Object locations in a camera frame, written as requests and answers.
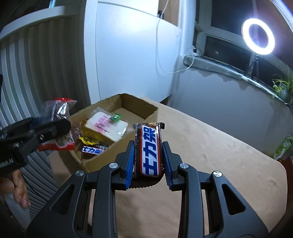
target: metal bolt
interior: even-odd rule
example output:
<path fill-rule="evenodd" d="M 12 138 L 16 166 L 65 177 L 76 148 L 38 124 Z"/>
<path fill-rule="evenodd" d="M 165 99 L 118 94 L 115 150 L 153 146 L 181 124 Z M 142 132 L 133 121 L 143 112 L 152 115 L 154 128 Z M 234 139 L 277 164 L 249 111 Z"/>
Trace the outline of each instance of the metal bolt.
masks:
<path fill-rule="evenodd" d="M 214 175 L 215 177 L 221 177 L 221 176 L 222 176 L 222 173 L 221 173 L 220 171 L 214 171 L 214 172 L 213 172 L 213 175 Z"/>
<path fill-rule="evenodd" d="M 187 163 L 181 163 L 180 164 L 180 167 L 183 168 L 183 169 L 187 169 L 189 167 L 189 164 L 187 164 Z"/>
<path fill-rule="evenodd" d="M 111 164 L 109 164 L 109 167 L 110 167 L 111 169 L 115 169 L 115 168 L 118 167 L 118 164 L 117 164 L 117 163 L 111 163 Z"/>
<path fill-rule="evenodd" d="M 77 177 L 81 177 L 81 176 L 84 175 L 84 171 L 82 171 L 82 170 L 78 170 L 78 171 L 75 172 L 75 175 L 76 175 Z"/>

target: slatted panel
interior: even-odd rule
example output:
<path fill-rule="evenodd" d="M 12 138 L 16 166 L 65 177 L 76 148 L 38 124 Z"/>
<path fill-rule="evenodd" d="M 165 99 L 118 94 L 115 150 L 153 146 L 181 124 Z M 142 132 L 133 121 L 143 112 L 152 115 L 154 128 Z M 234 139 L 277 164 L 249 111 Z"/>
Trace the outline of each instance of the slatted panel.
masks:
<path fill-rule="evenodd" d="M 82 30 L 83 20 L 78 15 L 20 29 L 0 42 L 4 78 L 1 128 L 39 116 L 41 104 L 57 97 L 78 100 L 74 111 L 88 106 L 83 49 L 79 42 Z M 28 183 L 47 200 L 58 190 L 47 160 L 49 153 L 32 153 L 28 156 L 29 164 L 22 168 Z M 45 201 L 29 186 L 27 188 L 33 219 Z"/>

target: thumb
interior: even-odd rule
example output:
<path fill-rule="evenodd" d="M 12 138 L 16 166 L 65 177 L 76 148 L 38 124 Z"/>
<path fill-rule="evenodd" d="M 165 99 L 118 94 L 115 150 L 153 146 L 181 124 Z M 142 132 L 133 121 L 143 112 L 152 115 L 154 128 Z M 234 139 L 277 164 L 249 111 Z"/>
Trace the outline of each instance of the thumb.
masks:
<path fill-rule="evenodd" d="M 14 191 L 14 184 L 10 179 L 0 177 L 0 194 L 8 194 Z"/>

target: glowing white ring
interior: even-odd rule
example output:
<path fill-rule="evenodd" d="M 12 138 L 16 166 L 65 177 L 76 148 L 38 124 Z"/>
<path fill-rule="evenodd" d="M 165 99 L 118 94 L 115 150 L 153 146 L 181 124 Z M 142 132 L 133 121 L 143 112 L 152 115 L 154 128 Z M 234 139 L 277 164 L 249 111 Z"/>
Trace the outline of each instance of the glowing white ring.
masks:
<path fill-rule="evenodd" d="M 253 24 L 259 25 L 267 34 L 268 44 L 265 48 L 257 46 L 252 41 L 252 39 L 249 35 L 249 28 Z M 247 46 L 259 55 L 268 55 L 269 53 L 271 53 L 273 51 L 273 49 L 275 47 L 275 38 L 274 38 L 273 32 L 267 26 L 267 24 L 265 24 L 263 21 L 261 21 L 259 19 L 251 18 L 251 19 L 248 19 L 245 22 L 243 22 L 242 28 L 241 28 L 241 33 L 242 33 L 242 37 L 243 37 L 245 43 L 247 44 Z"/>

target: potted plant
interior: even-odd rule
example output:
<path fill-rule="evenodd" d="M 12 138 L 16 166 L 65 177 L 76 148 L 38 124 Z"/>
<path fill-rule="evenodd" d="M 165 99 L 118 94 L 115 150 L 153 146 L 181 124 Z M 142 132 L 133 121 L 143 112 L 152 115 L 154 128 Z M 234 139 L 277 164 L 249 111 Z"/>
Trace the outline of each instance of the potted plant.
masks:
<path fill-rule="evenodd" d="M 288 73 L 284 77 L 279 74 L 274 75 L 278 76 L 278 79 L 273 79 L 273 89 L 275 93 L 284 101 L 292 103 L 293 78 L 290 75 L 290 69 L 288 68 Z"/>

